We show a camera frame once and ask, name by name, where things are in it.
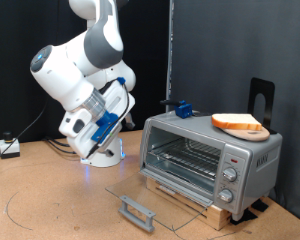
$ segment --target control panel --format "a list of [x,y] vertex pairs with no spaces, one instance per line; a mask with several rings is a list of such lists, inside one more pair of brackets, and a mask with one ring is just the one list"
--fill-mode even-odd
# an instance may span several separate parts
[[225,154],[216,201],[230,211],[234,211],[237,205],[244,165],[245,160],[243,158],[229,153]]

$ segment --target blue light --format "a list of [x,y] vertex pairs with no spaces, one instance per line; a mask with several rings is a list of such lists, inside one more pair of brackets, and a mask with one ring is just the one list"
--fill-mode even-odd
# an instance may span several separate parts
[[123,152],[123,144],[121,138],[120,138],[120,152],[121,152],[121,159],[124,159],[126,157],[126,154]]
[[86,183],[90,182],[90,168],[89,168],[89,166],[86,166],[85,180],[86,180]]

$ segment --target metal handle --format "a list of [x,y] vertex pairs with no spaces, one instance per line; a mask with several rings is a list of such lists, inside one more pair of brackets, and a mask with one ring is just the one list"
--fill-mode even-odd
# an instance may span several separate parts
[[[152,225],[152,220],[156,214],[125,195],[121,196],[120,199],[122,200],[122,206],[121,208],[119,208],[119,212],[121,212],[123,216],[125,216],[131,222],[134,222],[144,230],[148,232],[153,232],[154,226]],[[146,215],[146,222],[142,221],[140,218],[136,217],[131,212],[129,212],[128,205]]]

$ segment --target cable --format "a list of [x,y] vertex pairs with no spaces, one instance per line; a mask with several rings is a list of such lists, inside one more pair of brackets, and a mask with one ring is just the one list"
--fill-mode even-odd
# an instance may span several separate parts
[[58,37],[59,37],[59,23],[60,23],[60,0],[58,0],[57,5],[57,32],[56,32],[56,45],[58,44]]
[[56,145],[54,145],[52,142],[50,142],[50,140],[49,139],[44,139],[45,141],[47,141],[48,143],[50,143],[51,144],[51,146],[53,146],[54,148],[56,148],[56,149],[58,149],[59,151],[61,151],[61,152],[64,152],[64,153],[69,153],[69,154],[77,154],[76,152],[68,152],[68,151],[65,151],[65,150],[63,150],[63,149],[61,149],[61,148],[59,148],[59,147],[57,147]]
[[118,121],[126,114],[126,112],[128,111],[129,104],[130,104],[130,101],[129,101],[129,92],[128,92],[128,89],[127,89],[125,83],[123,84],[123,86],[124,86],[124,88],[125,88],[125,90],[126,90],[126,93],[127,93],[127,107],[126,107],[126,109],[124,110],[124,112],[121,114],[121,116],[120,116],[117,120],[115,120],[113,123],[111,123],[111,124],[107,127],[107,129],[103,132],[102,136],[99,138],[98,142],[90,149],[89,154],[88,154],[88,156],[87,156],[86,158],[89,158],[96,150],[98,150],[98,148],[99,148],[98,145],[100,144],[101,139],[103,139],[103,137],[104,137],[104,135],[107,133],[107,131],[108,131],[113,125],[117,124],[117,122],[118,122]]
[[57,140],[53,139],[52,137],[49,137],[49,136],[45,136],[43,140],[50,140],[56,144],[58,144],[59,146],[62,146],[62,147],[70,147],[69,144],[66,144],[66,143],[61,143],[61,142],[58,142]]
[[14,144],[14,142],[17,141],[22,136],[22,134],[24,134],[33,124],[35,124],[38,121],[38,119],[44,113],[44,110],[46,109],[46,107],[48,105],[48,101],[49,101],[49,98],[47,98],[46,103],[44,104],[44,107],[43,107],[41,113],[39,114],[39,116],[13,140],[13,142],[0,154],[0,158],[12,146],[12,144]]

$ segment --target oven rack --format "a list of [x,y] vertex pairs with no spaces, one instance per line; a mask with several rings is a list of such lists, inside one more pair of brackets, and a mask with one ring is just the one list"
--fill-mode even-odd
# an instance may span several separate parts
[[155,148],[149,154],[215,181],[221,150],[181,138]]

